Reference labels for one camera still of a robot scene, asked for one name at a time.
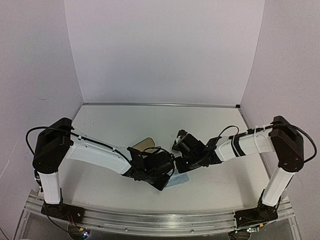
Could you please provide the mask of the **black glasses case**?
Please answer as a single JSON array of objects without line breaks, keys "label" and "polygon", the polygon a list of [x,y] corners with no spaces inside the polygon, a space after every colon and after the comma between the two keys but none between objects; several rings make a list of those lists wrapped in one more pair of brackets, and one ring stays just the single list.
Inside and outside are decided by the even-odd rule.
[{"label": "black glasses case", "polygon": [[154,153],[157,151],[157,146],[154,142],[154,140],[151,137],[147,137],[144,140],[138,142],[134,146],[132,146],[133,149],[138,150],[142,153],[142,158],[146,158],[147,155],[145,153]]}]

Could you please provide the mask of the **blue cleaning cloth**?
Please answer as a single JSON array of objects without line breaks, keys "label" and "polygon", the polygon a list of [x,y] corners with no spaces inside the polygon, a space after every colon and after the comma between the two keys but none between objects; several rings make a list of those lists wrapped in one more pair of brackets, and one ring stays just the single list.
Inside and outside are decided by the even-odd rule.
[{"label": "blue cleaning cloth", "polygon": [[165,186],[166,188],[176,186],[176,185],[181,185],[183,183],[186,183],[189,181],[189,176],[187,173],[178,173],[175,172],[169,179],[167,185]]}]

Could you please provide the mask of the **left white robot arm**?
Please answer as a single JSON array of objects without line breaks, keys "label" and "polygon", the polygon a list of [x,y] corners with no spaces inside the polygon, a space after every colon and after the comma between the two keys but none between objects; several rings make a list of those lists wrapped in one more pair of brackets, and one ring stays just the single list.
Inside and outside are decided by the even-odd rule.
[{"label": "left white robot arm", "polygon": [[162,191],[175,173],[175,157],[167,150],[150,146],[144,150],[120,147],[75,133],[72,120],[61,118],[51,126],[40,126],[32,166],[44,204],[41,213],[48,218],[80,224],[85,209],[64,203],[59,179],[63,160],[71,159],[111,170],[123,177],[143,181]]}]

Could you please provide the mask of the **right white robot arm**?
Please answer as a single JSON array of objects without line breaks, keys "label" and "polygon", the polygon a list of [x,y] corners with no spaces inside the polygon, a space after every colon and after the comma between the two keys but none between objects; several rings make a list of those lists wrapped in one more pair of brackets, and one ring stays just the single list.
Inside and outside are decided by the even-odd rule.
[{"label": "right white robot arm", "polygon": [[235,212],[237,228],[244,228],[266,224],[278,218],[281,196],[291,179],[305,163],[316,157],[314,153],[305,159],[304,138],[315,145],[307,133],[279,115],[268,126],[256,126],[230,136],[219,135],[206,144],[182,129],[178,132],[172,149],[181,153],[175,160],[180,174],[240,157],[276,153],[277,169],[262,191],[257,206]]}]

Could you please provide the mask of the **tortoiseshell sunglasses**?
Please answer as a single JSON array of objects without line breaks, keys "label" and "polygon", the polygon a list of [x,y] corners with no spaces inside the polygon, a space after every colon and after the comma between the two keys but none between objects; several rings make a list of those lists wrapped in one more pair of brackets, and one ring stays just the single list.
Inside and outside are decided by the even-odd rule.
[{"label": "tortoiseshell sunglasses", "polygon": [[184,129],[181,129],[178,131],[177,136],[173,142],[173,145],[171,147],[171,149],[173,151],[179,151],[179,149],[177,148],[177,144],[178,142],[187,134],[187,132]]}]

